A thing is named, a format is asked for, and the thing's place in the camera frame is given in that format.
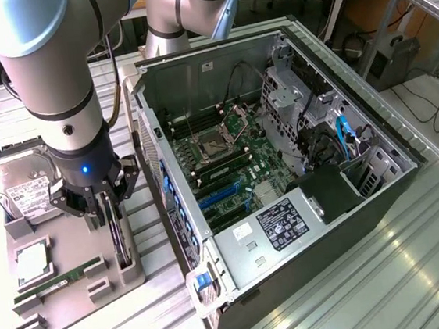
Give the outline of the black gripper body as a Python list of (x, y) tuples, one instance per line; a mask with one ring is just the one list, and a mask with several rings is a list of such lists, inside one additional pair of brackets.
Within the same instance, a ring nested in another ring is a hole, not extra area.
[(58, 150), (48, 146), (49, 155), (58, 167), (61, 177), (69, 189), (89, 188), (100, 193), (111, 186), (122, 170), (120, 159), (113, 151), (109, 136), (109, 125), (102, 125), (89, 144), (77, 150)]

